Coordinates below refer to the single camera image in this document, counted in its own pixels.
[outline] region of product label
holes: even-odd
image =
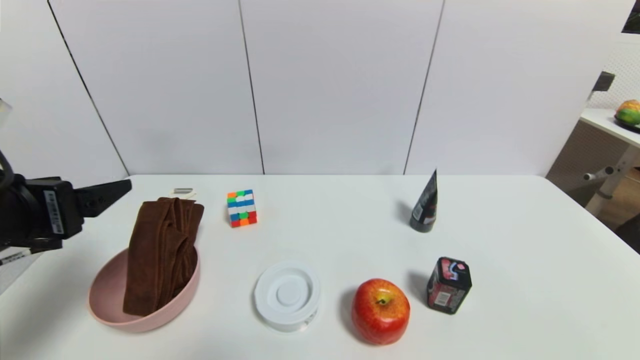
[[[47,203],[47,210],[49,210],[49,220],[51,221],[51,229],[53,230],[53,233],[64,234],[65,230],[62,227],[62,219],[60,218],[56,192],[52,190],[43,190],[42,193],[44,193],[44,201]]]
[[[418,203],[413,208],[412,216],[413,216],[414,219],[420,221],[420,216],[421,215],[422,215],[422,205],[420,205],[420,202],[418,201]]]

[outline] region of label sticker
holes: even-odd
[[[49,220],[51,221],[51,229],[54,234],[64,234],[65,229],[62,227],[62,219],[60,218],[60,210],[58,209],[58,199],[56,192],[52,190],[43,190],[44,200],[49,210]]]

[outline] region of white plastic container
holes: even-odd
[[[253,296],[258,313],[272,329],[304,331],[320,305],[320,282],[307,265],[283,261],[262,273]]]

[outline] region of small metal object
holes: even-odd
[[[173,193],[190,193],[192,192],[192,188],[175,188],[173,189]]]

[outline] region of barcode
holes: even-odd
[[[62,219],[60,218],[56,192],[44,190],[43,193],[45,202],[47,203],[47,209],[49,210],[49,220],[51,221],[51,229],[53,230],[53,233],[64,234],[65,230],[62,228]]]
[[[447,303],[449,302],[450,297],[451,297],[451,294],[440,292],[436,297],[435,304],[440,306],[446,306]]]

